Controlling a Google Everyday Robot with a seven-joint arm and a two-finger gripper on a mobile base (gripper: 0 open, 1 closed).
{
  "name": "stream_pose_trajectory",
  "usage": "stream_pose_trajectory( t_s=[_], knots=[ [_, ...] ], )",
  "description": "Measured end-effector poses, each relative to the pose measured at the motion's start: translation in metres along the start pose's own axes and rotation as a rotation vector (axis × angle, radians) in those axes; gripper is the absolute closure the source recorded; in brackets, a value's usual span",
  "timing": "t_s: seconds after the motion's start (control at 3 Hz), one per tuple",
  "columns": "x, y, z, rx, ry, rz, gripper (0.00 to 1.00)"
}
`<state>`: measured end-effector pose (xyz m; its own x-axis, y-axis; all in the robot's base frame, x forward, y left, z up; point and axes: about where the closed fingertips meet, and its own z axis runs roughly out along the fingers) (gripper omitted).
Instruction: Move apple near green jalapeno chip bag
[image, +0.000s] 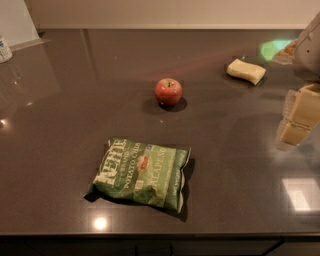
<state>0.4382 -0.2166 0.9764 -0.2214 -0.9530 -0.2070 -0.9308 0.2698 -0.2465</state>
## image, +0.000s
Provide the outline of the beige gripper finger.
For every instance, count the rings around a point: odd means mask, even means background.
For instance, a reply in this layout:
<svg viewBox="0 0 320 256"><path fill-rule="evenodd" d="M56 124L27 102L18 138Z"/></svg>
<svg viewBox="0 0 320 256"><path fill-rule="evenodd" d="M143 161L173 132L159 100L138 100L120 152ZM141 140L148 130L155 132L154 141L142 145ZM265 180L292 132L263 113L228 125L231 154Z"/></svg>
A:
<svg viewBox="0 0 320 256"><path fill-rule="evenodd" d="M306 83L296 91L296 99L289 115L285 139L294 146L303 142L320 123L320 84Z"/></svg>
<svg viewBox="0 0 320 256"><path fill-rule="evenodd" d="M282 120L280 121L277 128L277 132L276 132L277 136L276 136L275 145L278 150L291 150L294 148L294 145L290 144L285 139L284 134L288 125L290 124L289 115L293 109L295 99L296 99L296 91L289 90L284 100L284 105L282 110Z"/></svg>

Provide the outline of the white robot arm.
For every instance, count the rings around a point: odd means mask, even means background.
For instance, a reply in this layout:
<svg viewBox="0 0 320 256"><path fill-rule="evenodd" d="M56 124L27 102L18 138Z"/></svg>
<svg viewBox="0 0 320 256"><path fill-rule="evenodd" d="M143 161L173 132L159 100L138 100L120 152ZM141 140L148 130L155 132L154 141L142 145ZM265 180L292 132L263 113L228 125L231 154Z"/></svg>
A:
<svg viewBox="0 0 320 256"><path fill-rule="evenodd" d="M320 13L273 61L291 64L295 75L304 81L298 91L289 90L284 101L276 147L286 151L301 144L320 123Z"/></svg>

